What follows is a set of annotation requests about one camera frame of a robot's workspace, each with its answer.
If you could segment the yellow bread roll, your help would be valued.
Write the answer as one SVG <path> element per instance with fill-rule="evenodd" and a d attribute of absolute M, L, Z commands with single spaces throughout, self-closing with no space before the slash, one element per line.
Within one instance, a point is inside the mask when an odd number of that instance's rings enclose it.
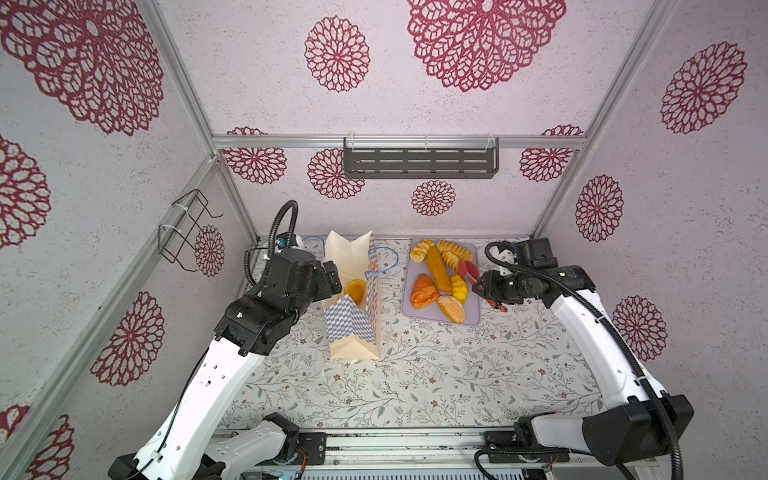
<path fill-rule="evenodd" d="M 358 307 L 361 307 L 366 300 L 367 283 L 361 279 L 353 279 L 344 287 L 343 293 L 349 296 Z"/>

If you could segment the checkered paper bakery bag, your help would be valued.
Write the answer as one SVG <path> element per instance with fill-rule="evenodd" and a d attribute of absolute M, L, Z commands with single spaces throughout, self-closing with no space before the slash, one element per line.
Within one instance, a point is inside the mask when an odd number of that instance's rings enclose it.
<path fill-rule="evenodd" d="M 350 240 L 334 231 L 324 240 L 324 259 L 333 261 L 343 290 L 322 302 L 330 357 L 379 361 L 383 357 L 382 279 L 400 263 L 398 253 L 374 246 L 372 234 Z M 353 279 L 367 283 L 364 304 L 358 307 L 343 291 Z"/>

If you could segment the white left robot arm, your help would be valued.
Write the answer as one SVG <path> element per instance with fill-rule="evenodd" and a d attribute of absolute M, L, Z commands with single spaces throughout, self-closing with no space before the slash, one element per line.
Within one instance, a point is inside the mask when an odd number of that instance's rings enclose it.
<path fill-rule="evenodd" d="M 342 290 L 336 265 L 320 262 L 294 235 L 298 204 L 287 201 L 269 230 L 267 260 L 259 280 L 232 302 L 213 340 L 158 431 L 135 453 L 118 457 L 111 479 L 237 479 L 267 461 L 306 463 L 299 428 L 273 413 L 247 433 L 216 441 L 215 430 L 248 378 L 265 362 L 309 307 Z M 291 221 L 283 248 L 277 234 Z"/>

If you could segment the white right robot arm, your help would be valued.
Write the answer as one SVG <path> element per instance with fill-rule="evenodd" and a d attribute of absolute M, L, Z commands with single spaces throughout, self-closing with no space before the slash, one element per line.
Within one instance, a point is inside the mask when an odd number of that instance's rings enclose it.
<path fill-rule="evenodd" d="M 541 301 L 565 326 L 586 361 L 604 404 L 602 412 L 578 417 L 542 413 L 519 418 L 510 439 L 487 434 L 474 454 L 481 464 L 520 459 L 552 464 L 572 454 L 589 455 L 632 478 L 628 464 L 666 456 L 670 476 L 684 476 L 680 439 L 694 409 L 683 395 L 671 395 L 645 368 L 602 305 L 597 288 L 578 265 L 561 266 L 546 238 L 493 241 L 484 248 L 494 269 L 472 290 L 498 308 L 526 299 Z"/>

